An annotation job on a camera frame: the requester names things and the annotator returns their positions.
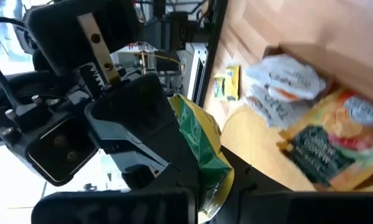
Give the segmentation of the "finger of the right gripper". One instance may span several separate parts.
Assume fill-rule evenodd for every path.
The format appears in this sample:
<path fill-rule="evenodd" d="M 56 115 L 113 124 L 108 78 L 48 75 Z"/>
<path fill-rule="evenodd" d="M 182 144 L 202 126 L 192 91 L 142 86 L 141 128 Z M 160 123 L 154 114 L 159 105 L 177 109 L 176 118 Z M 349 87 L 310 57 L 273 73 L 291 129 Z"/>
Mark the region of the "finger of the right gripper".
<path fill-rule="evenodd" d="M 131 189 L 199 186 L 199 166 L 156 75 L 144 75 L 85 107 L 97 144 Z"/>

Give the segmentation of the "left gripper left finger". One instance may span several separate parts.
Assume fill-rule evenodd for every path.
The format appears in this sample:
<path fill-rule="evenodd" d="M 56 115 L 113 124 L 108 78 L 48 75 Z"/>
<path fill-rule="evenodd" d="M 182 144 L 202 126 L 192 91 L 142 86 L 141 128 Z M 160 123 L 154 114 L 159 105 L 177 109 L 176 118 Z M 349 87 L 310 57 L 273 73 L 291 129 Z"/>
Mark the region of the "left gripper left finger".
<path fill-rule="evenodd" d="M 196 191 L 181 187 L 178 170 L 168 167 L 143 189 L 122 192 L 56 192 L 32 210 L 32 224 L 194 224 Z"/>

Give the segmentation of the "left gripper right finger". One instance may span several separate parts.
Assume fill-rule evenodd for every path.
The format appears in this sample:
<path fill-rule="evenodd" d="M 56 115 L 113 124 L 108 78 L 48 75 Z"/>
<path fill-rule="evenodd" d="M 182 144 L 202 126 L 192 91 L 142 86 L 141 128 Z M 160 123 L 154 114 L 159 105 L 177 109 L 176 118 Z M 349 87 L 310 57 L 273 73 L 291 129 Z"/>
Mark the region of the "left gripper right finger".
<path fill-rule="evenodd" d="M 218 223 L 373 223 L 373 192 L 294 192 L 226 147 L 221 151 L 235 177 Z"/>

